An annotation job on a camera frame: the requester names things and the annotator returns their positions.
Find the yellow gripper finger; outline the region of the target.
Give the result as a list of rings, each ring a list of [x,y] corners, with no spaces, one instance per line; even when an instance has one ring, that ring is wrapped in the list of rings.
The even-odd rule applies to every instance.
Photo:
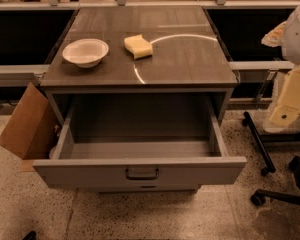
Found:
[[[300,115],[300,65],[290,70],[269,121],[279,128],[289,127]]]

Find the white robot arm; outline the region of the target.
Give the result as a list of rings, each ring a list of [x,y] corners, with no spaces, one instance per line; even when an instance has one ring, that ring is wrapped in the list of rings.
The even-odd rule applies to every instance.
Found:
[[[269,117],[263,125],[267,132],[276,133],[288,128],[300,115],[300,4],[261,43],[280,46],[283,58],[294,64],[285,75],[279,97],[271,103]]]

